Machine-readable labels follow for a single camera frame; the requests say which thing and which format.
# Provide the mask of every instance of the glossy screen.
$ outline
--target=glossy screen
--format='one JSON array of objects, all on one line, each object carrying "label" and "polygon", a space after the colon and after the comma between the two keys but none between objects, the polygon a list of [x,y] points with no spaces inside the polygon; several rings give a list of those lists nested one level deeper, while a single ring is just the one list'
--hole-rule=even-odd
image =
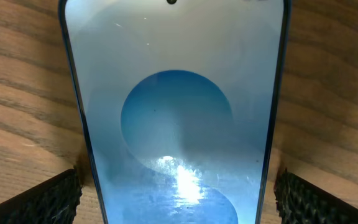
[{"label": "glossy screen", "polygon": [[283,11],[282,0],[68,0],[109,223],[255,223]]}]

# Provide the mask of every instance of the wood grain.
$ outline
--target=wood grain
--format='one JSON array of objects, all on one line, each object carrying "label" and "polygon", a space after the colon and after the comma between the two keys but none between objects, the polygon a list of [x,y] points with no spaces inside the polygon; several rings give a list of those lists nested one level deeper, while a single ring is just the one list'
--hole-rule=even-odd
[{"label": "wood grain", "polygon": [[[0,0],[0,203],[70,168],[83,136],[57,0]],[[262,223],[280,161],[358,208],[358,0],[295,0]],[[94,187],[75,223],[102,223]]]}]

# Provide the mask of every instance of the wooden table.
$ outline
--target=wooden table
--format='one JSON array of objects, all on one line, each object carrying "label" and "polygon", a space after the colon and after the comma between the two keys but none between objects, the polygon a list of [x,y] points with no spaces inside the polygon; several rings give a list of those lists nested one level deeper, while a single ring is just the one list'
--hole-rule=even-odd
[{"label": "wooden table", "polygon": [[[0,0],[0,202],[70,168],[81,148],[57,0]],[[280,223],[279,161],[358,208],[358,0],[293,2],[262,223]],[[75,223],[101,223],[94,187],[83,191]]]}]

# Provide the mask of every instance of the wooden surface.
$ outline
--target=wooden surface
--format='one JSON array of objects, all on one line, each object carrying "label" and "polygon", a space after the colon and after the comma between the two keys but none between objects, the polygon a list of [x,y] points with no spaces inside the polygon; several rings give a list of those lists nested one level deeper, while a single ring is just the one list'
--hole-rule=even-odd
[{"label": "wooden surface", "polygon": [[[0,202],[71,167],[81,125],[57,0],[0,0]],[[358,0],[294,0],[262,223],[280,161],[358,208]],[[101,223],[94,187],[75,223]]]}]

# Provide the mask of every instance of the phone screen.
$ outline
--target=phone screen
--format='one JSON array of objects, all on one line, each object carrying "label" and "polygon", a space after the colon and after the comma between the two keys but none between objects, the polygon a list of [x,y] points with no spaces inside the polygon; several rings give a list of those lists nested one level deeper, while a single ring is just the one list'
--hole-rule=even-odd
[{"label": "phone screen", "polygon": [[106,222],[259,222],[285,5],[63,3]]}]

